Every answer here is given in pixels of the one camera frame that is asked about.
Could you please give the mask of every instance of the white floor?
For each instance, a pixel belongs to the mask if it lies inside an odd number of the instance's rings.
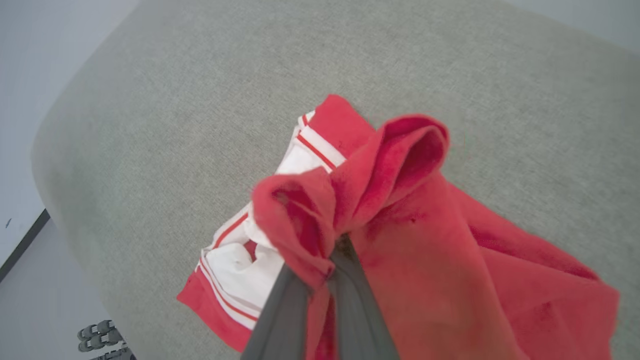
[[[0,282],[0,359],[89,360],[118,350],[77,350],[78,330],[105,319],[95,288],[48,221]]]

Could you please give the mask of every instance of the white fabric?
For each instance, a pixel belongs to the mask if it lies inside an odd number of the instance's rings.
[[[300,174],[317,167],[331,172],[344,162],[344,156],[336,148],[307,126],[314,115],[315,112],[311,111],[298,118],[298,125],[276,174]],[[320,152],[324,159],[304,141]],[[243,246],[249,240],[256,243],[255,261]],[[253,206],[249,203],[216,231],[211,246],[202,249],[199,266],[222,308],[235,321],[253,329],[253,318],[260,315],[283,264],[282,256],[255,223]]]

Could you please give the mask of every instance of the red cloth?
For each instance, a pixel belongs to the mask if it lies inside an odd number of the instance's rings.
[[[325,280],[342,233],[402,359],[610,358],[617,291],[449,184],[444,125],[406,115],[358,141],[331,174],[271,176],[252,197],[257,224],[314,289],[307,359],[336,358]]]

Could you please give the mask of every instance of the upholstered surface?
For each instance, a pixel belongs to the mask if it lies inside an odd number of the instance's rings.
[[[640,59],[495,0],[147,1],[44,120],[44,203],[139,359],[235,359],[175,300],[201,247],[336,93],[445,122],[444,174],[621,291],[640,352]]]

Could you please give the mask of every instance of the gray fabric surface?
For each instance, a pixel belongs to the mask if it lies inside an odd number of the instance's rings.
[[[53,220],[139,359],[234,359],[175,300],[214,230],[341,94],[375,126],[444,121],[444,173],[621,291],[640,352],[640,60],[494,0],[149,1],[37,135]]]

